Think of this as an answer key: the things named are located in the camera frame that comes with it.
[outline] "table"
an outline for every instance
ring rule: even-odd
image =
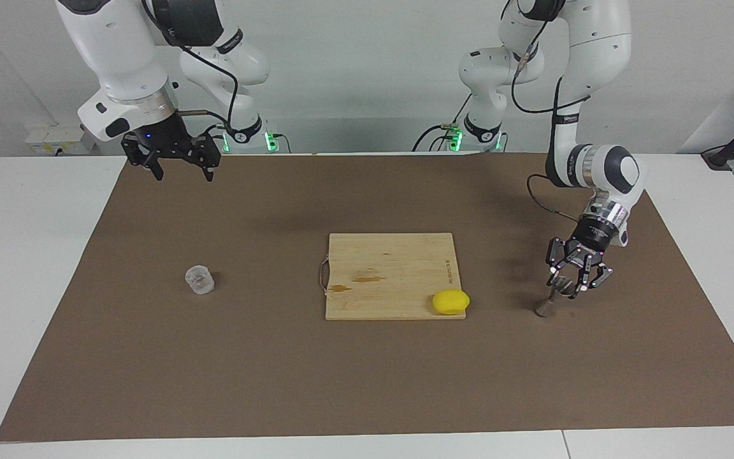
[[[734,177],[642,155],[647,192],[734,340]],[[0,422],[72,278],[122,157],[0,159]],[[734,427],[0,445],[0,457],[725,457]]]

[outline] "wooden cutting board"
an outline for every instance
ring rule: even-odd
[[[461,289],[452,233],[330,235],[328,320],[461,320],[432,296]]]

